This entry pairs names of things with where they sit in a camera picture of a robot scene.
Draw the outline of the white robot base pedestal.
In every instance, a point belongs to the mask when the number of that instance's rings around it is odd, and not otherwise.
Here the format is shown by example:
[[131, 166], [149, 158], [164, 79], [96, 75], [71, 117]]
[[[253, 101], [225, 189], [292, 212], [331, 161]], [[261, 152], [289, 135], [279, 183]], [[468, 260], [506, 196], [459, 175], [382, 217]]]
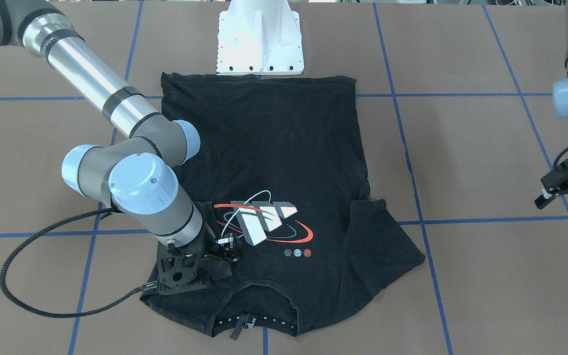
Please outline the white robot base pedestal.
[[233, 0], [218, 16], [216, 74], [298, 75], [300, 16], [286, 0]]

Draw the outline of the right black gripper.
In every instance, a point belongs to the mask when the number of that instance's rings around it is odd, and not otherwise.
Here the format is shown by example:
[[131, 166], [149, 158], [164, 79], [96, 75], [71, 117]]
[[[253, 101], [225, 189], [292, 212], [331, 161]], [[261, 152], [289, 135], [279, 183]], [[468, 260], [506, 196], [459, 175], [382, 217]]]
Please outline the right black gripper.
[[234, 261], [241, 259], [241, 234], [225, 234], [215, 240], [201, 232], [178, 247], [173, 240], [156, 250], [156, 292], [164, 296], [201, 290], [213, 281], [232, 276]]

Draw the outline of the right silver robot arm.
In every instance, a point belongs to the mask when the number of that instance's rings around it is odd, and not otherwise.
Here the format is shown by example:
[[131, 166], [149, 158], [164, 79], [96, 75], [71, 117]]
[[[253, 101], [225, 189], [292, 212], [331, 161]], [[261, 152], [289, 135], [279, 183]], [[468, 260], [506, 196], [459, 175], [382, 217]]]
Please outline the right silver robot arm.
[[113, 70], [72, 20], [44, 0], [0, 0], [0, 47], [40, 58], [102, 113], [123, 139], [82, 144], [68, 152], [61, 175], [72, 190], [137, 220], [158, 244], [156, 277], [147, 292], [172, 295], [210, 287], [231, 276], [234, 241], [215, 237], [181, 186], [175, 168], [200, 149], [188, 121], [167, 119]]

